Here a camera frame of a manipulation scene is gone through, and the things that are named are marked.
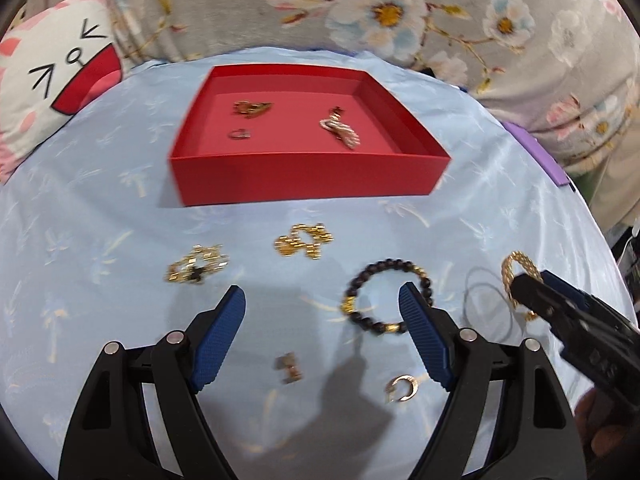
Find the person's right hand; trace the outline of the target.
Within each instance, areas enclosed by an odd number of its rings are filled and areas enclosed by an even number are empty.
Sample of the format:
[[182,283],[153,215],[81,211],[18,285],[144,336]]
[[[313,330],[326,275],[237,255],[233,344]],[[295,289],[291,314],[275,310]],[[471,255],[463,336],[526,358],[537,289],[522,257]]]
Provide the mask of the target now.
[[596,415],[608,397],[596,388],[576,405],[574,419],[584,449],[588,479],[639,478],[639,419],[628,424],[596,425]]

